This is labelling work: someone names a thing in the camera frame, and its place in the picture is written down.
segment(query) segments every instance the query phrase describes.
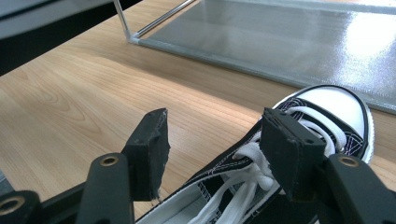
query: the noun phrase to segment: white shoelace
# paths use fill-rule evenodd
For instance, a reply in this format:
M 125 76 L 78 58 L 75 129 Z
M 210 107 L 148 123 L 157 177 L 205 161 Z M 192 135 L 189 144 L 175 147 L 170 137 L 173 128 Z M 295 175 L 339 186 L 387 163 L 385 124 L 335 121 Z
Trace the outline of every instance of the white shoelace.
M 335 149 L 341 150 L 347 143 L 347 138 L 344 132 L 336 124 L 320 114 L 318 111 L 305 106 L 291 107 L 286 111 L 288 114 L 294 112 L 303 112 L 320 121 L 332 131 L 336 141 L 335 147 L 330 136 L 317 124 L 305 119 L 299 120 L 299 122 L 303 124 L 311 133 L 317 137 L 324 138 L 326 141 L 324 153 L 325 156 L 328 157 L 335 153 Z M 263 203 L 265 203 L 265 201 L 267 201 L 267 199 L 275 191 L 277 191 L 279 184 L 274 179 L 272 172 L 268 167 L 268 160 L 265 159 L 264 154 L 260 150 L 259 139 L 261 134 L 262 132 L 256 133 L 247 144 L 241 146 L 233 155 L 235 159 L 248 157 L 253 161 L 253 163 L 251 163 L 246 170 L 236 172 L 227 181 L 225 181 L 200 211 L 200 213 L 195 218 L 193 218 L 189 224 L 203 224 L 210 221 L 210 218 L 213 218 L 218 210 L 224 192 L 233 185 L 243 183 L 221 214 L 220 218 L 217 220 L 218 223 L 243 223 L 253 212 L 255 212 Z M 250 204 L 254 199 L 257 187 L 260 187 L 268 192 L 246 214 Z

